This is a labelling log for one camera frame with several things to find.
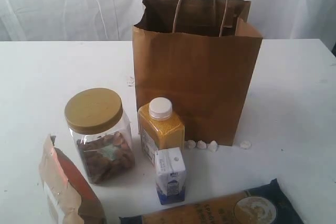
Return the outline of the spaghetti packet dark blue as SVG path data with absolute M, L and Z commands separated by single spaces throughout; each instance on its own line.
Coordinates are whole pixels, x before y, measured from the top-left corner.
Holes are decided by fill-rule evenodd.
M 119 223 L 303 223 L 276 179 L 269 184 L 150 214 L 120 217 Z

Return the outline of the small white milk carton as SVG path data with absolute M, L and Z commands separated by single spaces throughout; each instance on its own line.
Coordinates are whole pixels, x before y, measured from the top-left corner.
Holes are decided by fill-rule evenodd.
M 179 147 L 155 152 L 155 182 L 162 205 L 185 200 L 186 167 Z

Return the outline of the nut jar gold lid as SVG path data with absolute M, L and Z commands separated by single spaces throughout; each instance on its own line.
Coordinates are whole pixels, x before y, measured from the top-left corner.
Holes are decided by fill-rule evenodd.
M 135 166 L 130 121 L 115 91 L 76 94 L 65 106 L 65 119 L 90 183 L 104 183 Z

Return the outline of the brown red paper pouch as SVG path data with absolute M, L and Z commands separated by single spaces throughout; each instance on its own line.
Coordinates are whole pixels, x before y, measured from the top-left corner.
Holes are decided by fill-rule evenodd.
M 107 223 L 103 206 L 82 173 L 47 135 L 39 163 L 53 223 Z

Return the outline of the yellow millet bottle white cap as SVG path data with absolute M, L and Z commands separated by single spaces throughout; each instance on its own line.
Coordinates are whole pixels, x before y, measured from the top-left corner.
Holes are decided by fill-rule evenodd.
M 145 156 L 155 164 L 155 152 L 179 147 L 184 149 L 185 126 L 173 111 L 172 102 L 157 97 L 138 110 L 141 146 Z

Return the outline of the brown paper bag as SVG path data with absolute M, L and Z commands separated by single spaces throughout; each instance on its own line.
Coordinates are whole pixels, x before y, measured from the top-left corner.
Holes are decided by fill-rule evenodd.
M 133 26 L 136 104 L 166 97 L 186 138 L 231 146 L 262 35 L 244 0 L 143 0 Z

